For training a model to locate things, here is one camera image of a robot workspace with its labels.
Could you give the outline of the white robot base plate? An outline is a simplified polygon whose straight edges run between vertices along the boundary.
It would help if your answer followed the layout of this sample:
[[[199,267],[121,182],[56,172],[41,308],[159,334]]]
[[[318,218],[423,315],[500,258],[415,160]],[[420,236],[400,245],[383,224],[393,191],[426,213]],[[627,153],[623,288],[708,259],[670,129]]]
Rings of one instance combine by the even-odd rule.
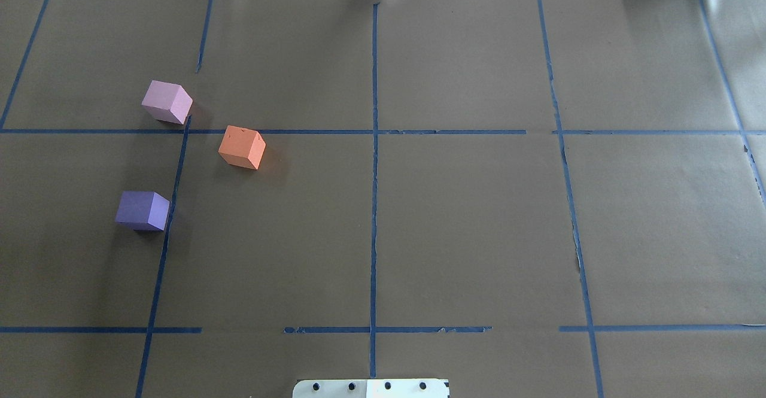
[[[447,379],[305,379],[293,397],[450,397]]]

